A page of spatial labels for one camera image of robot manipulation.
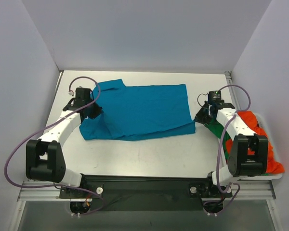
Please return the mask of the blue t-shirt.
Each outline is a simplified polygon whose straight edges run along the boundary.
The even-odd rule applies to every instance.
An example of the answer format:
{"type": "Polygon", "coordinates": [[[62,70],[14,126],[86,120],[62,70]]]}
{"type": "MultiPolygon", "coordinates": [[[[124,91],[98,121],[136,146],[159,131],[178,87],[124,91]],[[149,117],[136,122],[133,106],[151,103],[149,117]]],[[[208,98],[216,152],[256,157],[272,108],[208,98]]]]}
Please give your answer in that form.
{"type": "Polygon", "coordinates": [[[99,96],[103,112],[81,123],[79,130],[87,141],[140,141],[196,131],[185,84],[125,86],[117,79],[101,82],[93,95],[99,96]]]}

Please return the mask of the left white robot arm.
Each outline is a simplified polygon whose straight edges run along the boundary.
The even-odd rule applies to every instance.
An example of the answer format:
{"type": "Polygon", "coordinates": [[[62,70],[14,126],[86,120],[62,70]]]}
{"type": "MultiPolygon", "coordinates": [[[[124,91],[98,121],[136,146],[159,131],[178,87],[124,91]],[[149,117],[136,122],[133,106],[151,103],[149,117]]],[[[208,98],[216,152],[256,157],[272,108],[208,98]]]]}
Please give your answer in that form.
{"type": "Polygon", "coordinates": [[[88,186],[81,182],[80,173],[66,168],[62,147],[84,119],[95,119],[102,112],[89,88],[77,88],[75,97],[63,108],[55,125],[37,140],[27,142],[27,178],[71,186],[70,191],[76,198],[84,197],[88,186]]]}

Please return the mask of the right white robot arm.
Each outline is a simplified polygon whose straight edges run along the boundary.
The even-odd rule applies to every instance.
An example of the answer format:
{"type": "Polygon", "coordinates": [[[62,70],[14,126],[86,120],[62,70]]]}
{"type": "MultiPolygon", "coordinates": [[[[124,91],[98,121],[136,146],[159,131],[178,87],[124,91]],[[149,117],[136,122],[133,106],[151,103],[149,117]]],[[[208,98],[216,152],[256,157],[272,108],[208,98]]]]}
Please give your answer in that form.
{"type": "Polygon", "coordinates": [[[216,170],[212,172],[212,180],[205,182],[204,192],[215,196],[223,187],[246,177],[255,177],[266,173],[269,141],[266,136],[259,135],[243,121],[231,103],[222,99],[220,90],[210,91],[208,99],[195,116],[195,121],[223,127],[218,147],[216,170]],[[233,142],[228,153],[227,165],[220,167],[223,139],[228,134],[233,142]]]}

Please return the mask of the green t-shirt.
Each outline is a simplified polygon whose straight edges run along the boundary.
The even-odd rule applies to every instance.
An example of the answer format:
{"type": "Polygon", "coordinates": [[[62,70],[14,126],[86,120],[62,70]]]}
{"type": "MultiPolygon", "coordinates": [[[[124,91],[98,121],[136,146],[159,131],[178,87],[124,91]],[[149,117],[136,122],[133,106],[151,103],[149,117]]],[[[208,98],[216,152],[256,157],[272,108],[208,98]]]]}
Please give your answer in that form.
{"type": "MultiPolygon", "coordinates": [[[[223,131],[223,126],[217,122],[211,121],[208,125],[207,128],[218,138],[221,138],[221,134],[223,131]]],[[[223,151],[224,151],[224,156],[226,160],[229,158],[229,154],[231,152],[233,145],[233,141],[231,137],[228,135],[226,132],[223,138],[223,151]]]]}

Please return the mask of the orange t-shirt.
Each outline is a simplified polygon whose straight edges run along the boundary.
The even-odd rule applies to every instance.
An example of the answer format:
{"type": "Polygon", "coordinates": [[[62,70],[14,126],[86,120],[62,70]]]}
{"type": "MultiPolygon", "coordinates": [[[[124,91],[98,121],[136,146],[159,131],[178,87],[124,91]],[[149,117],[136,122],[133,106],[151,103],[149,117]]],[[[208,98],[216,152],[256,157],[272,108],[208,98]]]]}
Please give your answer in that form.
{"type": "Polygon", "coordinates": [[[233,141],[227,160],[227,169],[233,177],[254,177],[267,173],[268,170],[268,136],[265,132],[243,120],[244,113],[240,111],[234,120],[226,124],[227,133],[233,141]]]}

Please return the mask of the white laundry bin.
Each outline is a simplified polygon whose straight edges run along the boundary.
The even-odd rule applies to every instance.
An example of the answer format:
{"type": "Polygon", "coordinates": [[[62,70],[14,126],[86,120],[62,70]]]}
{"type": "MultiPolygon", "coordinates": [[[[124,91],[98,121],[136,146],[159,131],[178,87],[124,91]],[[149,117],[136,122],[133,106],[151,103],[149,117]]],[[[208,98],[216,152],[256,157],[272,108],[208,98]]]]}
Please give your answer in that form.
{"type": "MultiPolygon", "coordinates": [[[[252,125],[252,128],[256,128],[256,121],[258,122],[257,127],[265,132],[265,136],[269,135],[268,126],[264,119],[258,114],[254,113],[251,116],[251,111],[244,113],[243,120],[247,125],[252,125]]],[[[279,155],[275,150],[275,146],[271,142],[271,137],[268,136],[269,146],[268,146],[268,170],[267,173],[254,177],[244,177],[244,180],[276,180],[280,179],[285,173],[284,166],[282,165],[279,155]]],[[[233,141],[229,138],[228,134],[225,134],[223,140],[223,148],[221,150],[221,163],[220,167],[227,165],[227,159],[232,148],[233,141]]]]}

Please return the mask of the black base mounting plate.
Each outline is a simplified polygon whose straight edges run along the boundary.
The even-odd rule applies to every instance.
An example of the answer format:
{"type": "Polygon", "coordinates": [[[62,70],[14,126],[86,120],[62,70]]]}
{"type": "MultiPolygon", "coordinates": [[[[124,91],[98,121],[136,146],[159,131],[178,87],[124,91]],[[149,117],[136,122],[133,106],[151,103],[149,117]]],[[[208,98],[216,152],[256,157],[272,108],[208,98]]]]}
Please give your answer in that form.
{"type": "Polygon", "coordinates": [[[230,189],[221,192],[206,178],[127,177],[84,175],[80,190],[62,188],[61,199],[70,200],[74,212],[103,211],[196,211],[212,199],[211,210],[219,211],[230,189]]]}

